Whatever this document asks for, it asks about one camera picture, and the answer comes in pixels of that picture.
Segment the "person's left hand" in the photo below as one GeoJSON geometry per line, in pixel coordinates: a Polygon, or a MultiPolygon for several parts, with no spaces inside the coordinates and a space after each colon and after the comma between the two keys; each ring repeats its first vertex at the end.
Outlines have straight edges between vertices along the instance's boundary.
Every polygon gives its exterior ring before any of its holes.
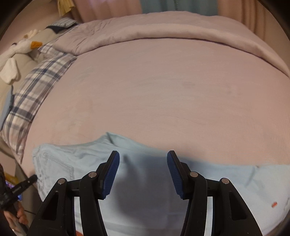
{"type": "Polygon", "coordinates": [[[15,225],[16,221],[18,221],[21,224],[28,225],[27,216],[20,202],[17,202],[17,208],[18,208],[18,211],[16,215],[12,214],[9,211],[4,211],[4,216],[6,217],[6,220],[8,221],[9,226],[12,229],[16,229],[16,225],[15,225]]]}

